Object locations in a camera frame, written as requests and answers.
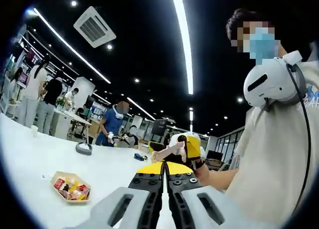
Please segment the cable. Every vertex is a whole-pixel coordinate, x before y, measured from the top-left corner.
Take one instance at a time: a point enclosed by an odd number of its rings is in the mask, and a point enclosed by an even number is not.
[[[301,189],[301,192],[300,192],[300,195],[299,195],[299,198],[298,198],[298,201],[296,203],[296,206],[295,206],[295,209],[293,211],[293,214],[296,212],[296,209],[301,201],[301,197],[303,196],[303,193],[304,193],[304,190],[305,190],[305,187],[306,187],[306,183],[307,183],[307,179],[308,179],[308,174],[309,174],[309,167],[310,167],[310,157],[311,157],[311,135],[310,135],[310,126],[309,126],[309,120],[308,120],[308,115],[307,115],[307,111],[306,111],[306,107],[305,107],[305,104],[304,104],[304,101],[303,101],[303,98],[301,96],[301,93],[299,91],[299,88],[297,86],[297,83],[291,73],[291,68],[292,66],[287,64],[287,70],[288,70],[288,73],[290,75],[290,78],[291,80],[293,81],[294,83],[294,86],[295,86],[295,89],[298,93],[298,97],[299,97],[299,101],[301,103],[301,106],[303,108],[303,112],[304,112],[304,116],[305,116],[305,120],[306,120],[306,127],[307,127],[307,133],[308,133],[308,158],[307,158],[307,167],[306,167],[306,173],[305,173],[305,179],[304,179],[304,183],[303,183],[303,187]]]

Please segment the white vr headset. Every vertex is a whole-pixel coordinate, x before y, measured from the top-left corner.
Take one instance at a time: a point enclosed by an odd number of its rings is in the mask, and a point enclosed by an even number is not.
[[[124,115],[118,113],[118,111],[116,111],[116,108],[114,107],[114,105],[113,105],[112,107],[113,107],[113,110],[114,110],[114,112],[115,112],[115,117],[116,117],[117,119],[123,119],[123,118],[124,118]]]
[[[299,103],[299,95],[290,73],[303,97],[306,81],[297,65],[301,60],[299,51],[293,51],[282,58],[263,59],[261,65],[256,65],[244,82],[244,96],[249,105],[268,111],[275,101],[283,104]]]

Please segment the white cup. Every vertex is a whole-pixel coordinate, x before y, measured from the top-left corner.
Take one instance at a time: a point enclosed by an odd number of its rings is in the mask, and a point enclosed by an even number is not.
[[[32,125],[31,126],[31,132],[32,132],[33,136],[36,137],[36,135],[38,134],[38,127]]]

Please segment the paper tray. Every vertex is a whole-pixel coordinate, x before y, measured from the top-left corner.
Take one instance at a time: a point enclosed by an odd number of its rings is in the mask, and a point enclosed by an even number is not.
[[[86,200],[66,200],[60,193],[59,191],[54,187],[54,184],[55,182],[59,179],[59,178],[62,178],[62,179],[65,179],[65,178],[72,178],[74,180],[77,180],[79,182],[79,185],[85,185],[87,188],[90,189],[90,193],[89,193],[89,196]],[[91,186],[86,183],[85,181],[83,181],[78,175],[74,174],[74,173],[65,173],[65,172],[60,172],[60,171],[57,171],[53,178],[51,179],[51,185],[52,185],[52,188],[68,203],[87,203],[90,201],[90,198],[91,198]]]

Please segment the ceiling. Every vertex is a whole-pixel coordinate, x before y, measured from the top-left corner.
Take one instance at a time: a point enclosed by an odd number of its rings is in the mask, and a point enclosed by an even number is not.
[[[130,97],[155,118],[171,118],[176,127],[184,129],[189,129],[189,107],[193,107],[193,130],[213,136],[242,127],[249,109],[245,101],[238,103],[237,98],[243,97],[243,83],[254,62],[237,53],[225,33],[227,19],[236,8],[268,15],[287,51],[299,49],[306,58],[307,43],[313,38],[304,25],[311,18],[305,14],[309,5],[295,7],[291,5],[294,0],[183,0],[194,83],[194,94],[188,95],[183,44],[172,0],[76,0],[76,7],[70,6],[71,1],[36,0],[33,7],[111,84],[72,53],[39,18],[29,19],[27,25],[36,29],[33,33],[40,42],[46,47],[51,44],[50,50],[64,62],[72,62],[72,69],[80,76],[92,78],[97,94],[111,103]],[[103,11],[104,20],[116,34],[112,50],[105,45],[92,48],[73,27],[89,6]],[[34,46],[42,54],[47,53],[38,42]],[[61,62],[53,62],[62,68]],[[64,70],[73,78],[77,76],[67,67]],[[131,107],[131,114],[149,118],[134,105]]]

